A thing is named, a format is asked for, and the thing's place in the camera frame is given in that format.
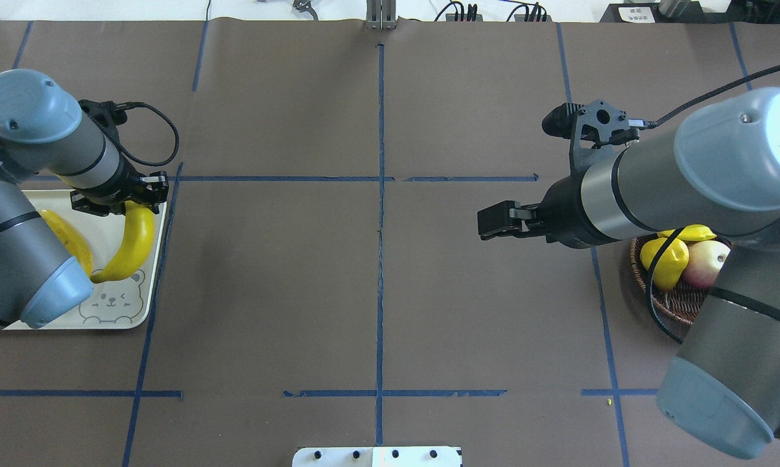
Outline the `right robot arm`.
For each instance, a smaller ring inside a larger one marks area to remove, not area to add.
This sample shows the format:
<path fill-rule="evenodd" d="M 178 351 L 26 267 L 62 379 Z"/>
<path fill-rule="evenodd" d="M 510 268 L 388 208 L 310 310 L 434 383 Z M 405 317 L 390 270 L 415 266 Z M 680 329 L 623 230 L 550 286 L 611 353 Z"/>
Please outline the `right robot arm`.
<path fill-rule="evenodd" d="M 698 440 L 754 459 L 780 440 L 780 88 L 695 110 L 650 139 L 652 124 L 604 100 L 543 120 L 568 139 L 570 174 L 537 204 L 477 215 L 479 237 L 544 237 L 591 248 L 704 225 L 724 255 L 669 364 L 657 408 Z"/>

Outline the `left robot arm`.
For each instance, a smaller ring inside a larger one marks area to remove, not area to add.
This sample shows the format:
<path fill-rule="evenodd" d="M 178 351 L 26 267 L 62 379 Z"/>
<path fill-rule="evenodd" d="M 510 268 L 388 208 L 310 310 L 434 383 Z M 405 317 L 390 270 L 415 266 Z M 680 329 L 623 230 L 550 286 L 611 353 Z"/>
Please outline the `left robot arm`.
<path fill-rule="evenodd" d="M 42 72 L 0 73 L 0 331 L 42 328 L 148 258 L 169 182 L 161 162 L 138 172 L 141 160 L 120 142 L 117 127 L 134 108 L 150 105 L 77 100 Z M 19 188 L 40 171 L 71 188 L 73 210 L 124 216 L 122 243 L 101 271 L 82 266 Z"/>

